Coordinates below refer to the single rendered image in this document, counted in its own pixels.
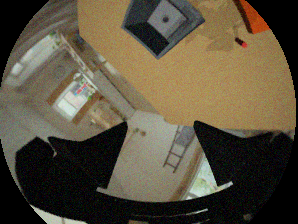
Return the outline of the dark red peg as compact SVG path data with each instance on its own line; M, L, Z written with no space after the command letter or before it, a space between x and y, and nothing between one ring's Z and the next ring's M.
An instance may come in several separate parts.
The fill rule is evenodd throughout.
M243 41L241 39L238 39L238 37L235 37L234 40L235 40L235 43L238 43L238 45L241 45L241 47L243 47L243 48L246 48L247 47L245 41Z

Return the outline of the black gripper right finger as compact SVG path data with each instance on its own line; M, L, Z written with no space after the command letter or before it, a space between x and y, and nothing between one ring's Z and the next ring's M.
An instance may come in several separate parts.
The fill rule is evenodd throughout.
M271 136L274 136L274 132L269 132L245 139L245 137L230 135L229 132L221 131L198 120L194 120L193 129L212 168L217 188L231 183L230 177L233 177L234 173L246 164L246 160L249 161L258 147L261 148L265 143L269 144Z

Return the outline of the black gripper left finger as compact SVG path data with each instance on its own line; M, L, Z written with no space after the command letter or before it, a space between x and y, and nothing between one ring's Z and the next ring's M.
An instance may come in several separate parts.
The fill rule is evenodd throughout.
M128 124L121 121L113 128L106 129L100 135L97 133L85 141L59 139L56 136L48 136L47 139L52 144L53 151L76 161L78 167L96 181L97 188L108 189L106 186L110 183L114 164L117 163L118 153L126 139L126 129Z

